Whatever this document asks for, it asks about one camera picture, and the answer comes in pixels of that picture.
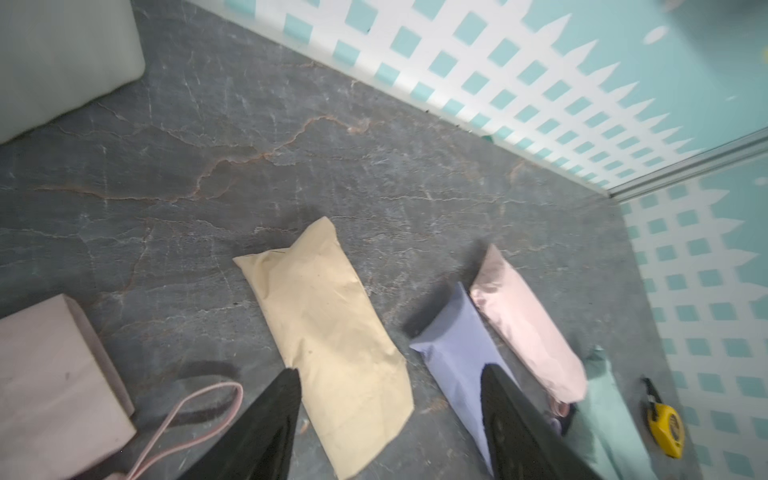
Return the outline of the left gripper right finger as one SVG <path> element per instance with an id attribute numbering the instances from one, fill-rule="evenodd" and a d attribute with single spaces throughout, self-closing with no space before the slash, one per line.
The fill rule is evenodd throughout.
<path id="1" fill-rule="evenodd" d="M 497 364 L 481 375 L 483 425 L 496 479 L 596 479 Z"/>

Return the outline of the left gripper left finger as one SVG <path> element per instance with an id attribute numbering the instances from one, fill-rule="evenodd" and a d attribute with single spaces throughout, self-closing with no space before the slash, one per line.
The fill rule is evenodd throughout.
<path id="1" fill-rule="evenodd" d="M 301 400 L 299 371 L 284 369 L 222 438 L 181 477 L 286 480 Z"/>

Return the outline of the mint sleeved umbrella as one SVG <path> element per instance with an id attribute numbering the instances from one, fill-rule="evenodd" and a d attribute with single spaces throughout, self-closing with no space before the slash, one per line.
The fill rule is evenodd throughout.
<path id="1" fill-rule="evenodd" d="M 602 479 L 655 479 L 652 461 L 619 391 L 604 349 L 584 361 L 587 394 L 565 443 Z"/>

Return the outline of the beige sleeved umbrella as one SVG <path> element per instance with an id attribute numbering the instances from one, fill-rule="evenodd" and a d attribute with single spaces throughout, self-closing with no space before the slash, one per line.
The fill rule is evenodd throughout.
<path id="1" fill-rule="evenodd" d="M 371 463 L 414 411 L 407 362 L 322 217 L 288 248 L 235 258 L 340 479 Z"/>

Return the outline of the purple sleeved umbrella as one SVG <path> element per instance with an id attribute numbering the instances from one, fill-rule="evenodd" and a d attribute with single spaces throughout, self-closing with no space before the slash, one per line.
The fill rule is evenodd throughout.
<path id="1" fill-rule="evenodd" d="M 411 341 L 410 348 L 422 355 L 449 405 L 474 439 L 487 469 L 492 471 L 483 424 L 482 371 L 487 364 L 497 364 L 511 378 L 515 376 L 462 284 L 453 286 L 448 303 Z"/>

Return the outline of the light pink umbrella sleeve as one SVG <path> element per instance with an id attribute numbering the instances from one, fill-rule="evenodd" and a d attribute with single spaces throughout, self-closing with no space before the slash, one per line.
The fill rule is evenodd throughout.
<path id="1" fill-rule="evenodd" d="M 2 319 L 2 478 L 81 474 L 135 436 L 134 411 L 75 300 L 60 294 Z"/>

